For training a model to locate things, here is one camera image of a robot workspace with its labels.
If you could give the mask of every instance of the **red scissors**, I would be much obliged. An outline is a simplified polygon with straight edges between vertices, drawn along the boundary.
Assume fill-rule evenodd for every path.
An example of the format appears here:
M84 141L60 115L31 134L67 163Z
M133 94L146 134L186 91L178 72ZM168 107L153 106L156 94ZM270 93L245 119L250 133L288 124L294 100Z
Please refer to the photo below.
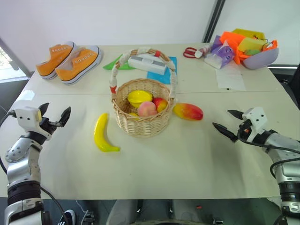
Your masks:
M184 50L183 52L183 56L189 59L194 59L195 57L195 52L197 51L197 49L192 48L192 47L188 47Z

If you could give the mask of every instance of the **toy mango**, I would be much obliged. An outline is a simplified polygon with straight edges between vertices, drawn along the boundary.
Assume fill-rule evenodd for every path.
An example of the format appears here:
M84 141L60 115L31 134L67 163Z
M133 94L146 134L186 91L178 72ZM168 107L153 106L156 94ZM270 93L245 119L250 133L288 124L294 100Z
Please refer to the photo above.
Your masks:
M188 103L178 103L173 108L173 112L185 120L202 120L203 111L196 105Z

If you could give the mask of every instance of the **floor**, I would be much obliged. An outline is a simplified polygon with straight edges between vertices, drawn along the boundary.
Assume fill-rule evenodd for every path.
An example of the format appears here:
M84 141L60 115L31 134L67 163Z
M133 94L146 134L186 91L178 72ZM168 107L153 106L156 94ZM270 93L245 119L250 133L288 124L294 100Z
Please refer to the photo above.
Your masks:
M278 206L266 198L257 199L215 199L192 200L196 206L198 217L207 224L212 224L213 217L221 218L225 225L268 225L273 224L280 210ZM168 219L166 200L145 200L138 221ZM72 209L76 212L77 225L80 224L84 213L74 200L60 200L64 210ZM93 211L95 225L105 225L115 200L79 200L84 210ZM6 208L6 198L0 198L0 220L3 219ZM51 200L44 200L45 210L49 211L55 225L61 215Z

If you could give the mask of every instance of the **yellow banana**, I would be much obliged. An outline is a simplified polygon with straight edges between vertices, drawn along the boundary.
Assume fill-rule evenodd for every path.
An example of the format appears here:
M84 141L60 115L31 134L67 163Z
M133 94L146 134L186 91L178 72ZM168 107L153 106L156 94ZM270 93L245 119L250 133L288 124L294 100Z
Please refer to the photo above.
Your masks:
M102 151L120 151L119 147L111 146L107 143L106 139L104 138L104 129L107 122L107 113L103 113L97 120L95 129L94 129L94 141L98 148Z

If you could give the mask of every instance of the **shoe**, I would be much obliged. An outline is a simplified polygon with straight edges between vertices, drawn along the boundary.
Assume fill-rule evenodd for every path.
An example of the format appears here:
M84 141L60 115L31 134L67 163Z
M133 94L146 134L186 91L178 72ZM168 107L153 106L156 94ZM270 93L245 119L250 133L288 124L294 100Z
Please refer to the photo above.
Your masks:
M73 84L97 66L102 59L102 55L100 48L95 45L79 48L70 54L67 60L58 66L55 71L63 83Z
M67 57L77 49L74 42L66 42L63 45L55 45L49 48L50 59L36 65L38 73L44 79L53 79L56 77L55 68L65 62Z
M65 215L67 217L67 221L69 223L69 225L75 225L76 223L76 216L75 216L75 212L73 210L67 210L65 211ZM64 217L60 218L60 221L58 222L57 225L65 225L66 221L64 219Z

